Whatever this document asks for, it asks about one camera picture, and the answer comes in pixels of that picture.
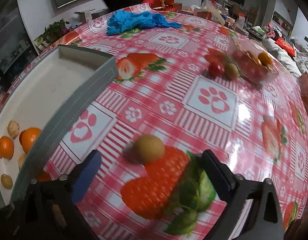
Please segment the red checkered tablecloth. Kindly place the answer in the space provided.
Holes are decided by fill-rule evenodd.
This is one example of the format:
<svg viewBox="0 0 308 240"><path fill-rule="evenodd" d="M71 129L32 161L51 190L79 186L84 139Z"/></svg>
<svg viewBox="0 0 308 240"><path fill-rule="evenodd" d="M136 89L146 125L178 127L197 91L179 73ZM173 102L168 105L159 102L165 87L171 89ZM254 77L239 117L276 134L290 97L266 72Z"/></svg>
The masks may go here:
<svg viewBox="0 0 308 240"><path fill-rule="evenodd" d="M97 150L101 165L76 204L97 239L205 239L226 207L201 165L202 153L211 150L233 174L273 181L285 233L308 197L308 116L294 77L269 55L279 76L266 85L248 80L227 54L231 37L247 38L218 23L169 12L166 20L181 28L134 28L108 36L112 15L59 39L8 91L58 45L115 58L118 76L29 184L42 170L52 180L69 175ZM211 77L212 62L235 64L239 77ZM161 139L161 159L137 161L133 143L144 134ZM0 239L12 238L24 198L6 205L14 212L0 218Z"/></svg>

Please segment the grey white storage tray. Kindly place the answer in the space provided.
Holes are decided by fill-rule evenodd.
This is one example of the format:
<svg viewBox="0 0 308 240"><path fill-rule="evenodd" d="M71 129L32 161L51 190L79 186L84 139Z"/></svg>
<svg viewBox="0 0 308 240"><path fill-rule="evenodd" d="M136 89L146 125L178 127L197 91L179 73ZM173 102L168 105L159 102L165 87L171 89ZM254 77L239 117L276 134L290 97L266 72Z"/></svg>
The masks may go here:
<svg viewBox="0 0 308 240"><path fill-rule="evenodd" d="M44 168L70 127L117 76L113 55L58 45L16 85L0 112L0 138L8 134L11 120L18 122L21 131L37 127L41 134L21 170L18 159L23 149L18 139L12 159L0 158L0 194L5 205L25 196L29 181ZM12 178L11 190L2 186L2 174Z"/></svg>

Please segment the green potted plant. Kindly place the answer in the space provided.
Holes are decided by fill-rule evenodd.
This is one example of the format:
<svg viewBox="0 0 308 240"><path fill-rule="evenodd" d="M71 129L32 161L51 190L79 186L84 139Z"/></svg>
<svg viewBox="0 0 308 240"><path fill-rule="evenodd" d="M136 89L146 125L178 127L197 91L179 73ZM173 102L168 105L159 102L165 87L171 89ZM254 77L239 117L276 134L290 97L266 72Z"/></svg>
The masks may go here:
<svg viewBox="0 0 308 240"><path fill-rule="evenodd" d="M50 24L48 27L45 27L44 33L34 40L35 46L41 51L49 47L55 41L70 32L66 25L69 25L69 22L62 18L61 20Z"/></svg>

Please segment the brown kiwi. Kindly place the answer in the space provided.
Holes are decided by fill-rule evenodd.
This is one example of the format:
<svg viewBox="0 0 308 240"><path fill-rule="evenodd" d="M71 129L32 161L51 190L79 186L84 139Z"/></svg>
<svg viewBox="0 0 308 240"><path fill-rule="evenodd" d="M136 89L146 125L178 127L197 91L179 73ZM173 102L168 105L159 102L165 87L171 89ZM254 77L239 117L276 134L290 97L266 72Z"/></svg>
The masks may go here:
<svg viewBox="0 0 308 240"><path fill-rule="evenodd" d="M1 175L1 184L5 189L11 190L13 187L13 180L12 178L7 174Z"/></svg>
<svg viewBox="0 0 308 240"><path fill-rule="evenodd" d="M141 135L132 147L134 156L142 164L161 159L165 154L165 146L159 137L152 134Z"/></svg>

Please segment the clear glass fruit bowl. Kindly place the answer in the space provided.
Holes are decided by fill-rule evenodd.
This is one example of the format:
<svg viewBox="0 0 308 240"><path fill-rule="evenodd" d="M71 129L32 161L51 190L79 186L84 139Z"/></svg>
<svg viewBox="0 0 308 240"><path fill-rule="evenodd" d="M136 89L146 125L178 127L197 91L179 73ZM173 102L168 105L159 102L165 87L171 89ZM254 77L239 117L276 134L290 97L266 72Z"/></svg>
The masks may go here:
<svg viewBox="0 0 308 240"><path fill-rule="evenodd" d="M248 38L231 37L227 54L237 64L242 75L257 85L266 85L279 76L269 54Z"/></svg>

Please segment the kiwi beside bowl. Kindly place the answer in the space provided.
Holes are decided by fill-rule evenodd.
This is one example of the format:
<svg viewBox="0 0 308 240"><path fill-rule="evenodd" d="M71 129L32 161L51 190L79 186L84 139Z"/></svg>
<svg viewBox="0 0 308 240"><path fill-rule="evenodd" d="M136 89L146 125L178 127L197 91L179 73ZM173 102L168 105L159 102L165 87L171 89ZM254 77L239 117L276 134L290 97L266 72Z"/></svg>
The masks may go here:
<svg viewBox="0 0 308 240"><path fill-rule="evenodd" d="M225 76L230 79L230 80L237 80L239 77L239 71L238 68L235 64L233 63L227 63L225 65L225 71L224 71Z"/></svg>

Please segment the blue plastic gloves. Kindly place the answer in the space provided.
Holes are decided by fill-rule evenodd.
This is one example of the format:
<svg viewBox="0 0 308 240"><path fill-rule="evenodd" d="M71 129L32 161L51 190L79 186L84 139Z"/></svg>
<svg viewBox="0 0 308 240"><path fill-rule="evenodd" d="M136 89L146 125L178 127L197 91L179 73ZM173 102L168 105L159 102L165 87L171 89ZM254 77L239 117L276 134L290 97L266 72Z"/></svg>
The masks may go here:
<svg viewBox="0 0 308 240"><path fill-rule="evenodd" d="M164 15L160 13L150 13L144 11L142 13L128 12L118 10L114 12L107 21L106 35L118 35L134 28L152 29L152 28L181 28L182 25L177 22L168 22Z"/></svg>

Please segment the red gift boxes stack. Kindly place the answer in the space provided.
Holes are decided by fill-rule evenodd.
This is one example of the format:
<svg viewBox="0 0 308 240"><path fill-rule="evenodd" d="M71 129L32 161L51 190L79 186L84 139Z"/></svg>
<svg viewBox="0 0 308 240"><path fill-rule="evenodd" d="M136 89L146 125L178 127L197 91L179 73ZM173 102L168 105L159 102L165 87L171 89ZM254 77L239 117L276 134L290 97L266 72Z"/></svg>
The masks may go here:
<svg viewBox="0 0 308 240"><path fill-rule="evenodd" d="M143 3L148 3L151 9L157 11L178 12L182 9L182 3L175 0L143 0Z"/></svg>

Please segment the orange mandarin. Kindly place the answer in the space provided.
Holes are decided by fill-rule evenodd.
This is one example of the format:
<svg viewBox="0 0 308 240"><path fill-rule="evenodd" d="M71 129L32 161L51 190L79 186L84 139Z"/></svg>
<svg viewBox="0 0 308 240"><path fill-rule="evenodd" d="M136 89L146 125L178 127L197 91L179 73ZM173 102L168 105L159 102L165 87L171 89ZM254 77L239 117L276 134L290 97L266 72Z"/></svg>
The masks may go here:
<svg viewBox="0 0 308 240"><path fill-rule="evenodd" d="M14 154L14 142L7 136L0 138L0 158L12 159Z"/></svg>
<svg viewBox="0 0 308 240"><path fill-rule="evenodd" d="M37 127L30 127L22 131L19 135L19 142L22 146L23 152L28 154L33 144L41 133L41 129Z"/></svg>
<svg viewBox="0 0 308 240"><path fill-rule="evenodd" d="M52 181L51 176L46 171L42 170L36 177L37 181L39 182L47 182Z"/></svg>

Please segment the brown kiwi in tray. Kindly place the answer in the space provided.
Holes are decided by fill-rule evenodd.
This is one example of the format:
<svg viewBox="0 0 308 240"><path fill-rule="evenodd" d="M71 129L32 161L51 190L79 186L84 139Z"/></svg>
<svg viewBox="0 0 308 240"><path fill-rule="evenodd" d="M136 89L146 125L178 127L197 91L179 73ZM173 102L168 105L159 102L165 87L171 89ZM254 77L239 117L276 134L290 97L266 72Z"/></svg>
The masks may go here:
<svg viewBox="0 0 308 240"><path fill-rule="evenodd" d="M1 184L5 189L11 190L13 187L13 180L12 178L7 174L1 175Z"/></svg>

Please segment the tan walnut on table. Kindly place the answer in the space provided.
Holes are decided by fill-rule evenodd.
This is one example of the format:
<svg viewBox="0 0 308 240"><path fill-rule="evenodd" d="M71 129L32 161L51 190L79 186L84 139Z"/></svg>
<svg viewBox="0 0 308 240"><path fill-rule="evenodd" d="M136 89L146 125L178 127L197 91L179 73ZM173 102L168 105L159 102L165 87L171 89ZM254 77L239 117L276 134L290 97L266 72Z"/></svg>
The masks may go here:
<svg viewBox="0 0 308 240"><path fill-rule="evenodd" d="M19 170L21 170L24 162L25 162L25 159L26 159L27 155L26 154L22 154L19 159L18 159L18 167L19 167Z"/></svg>

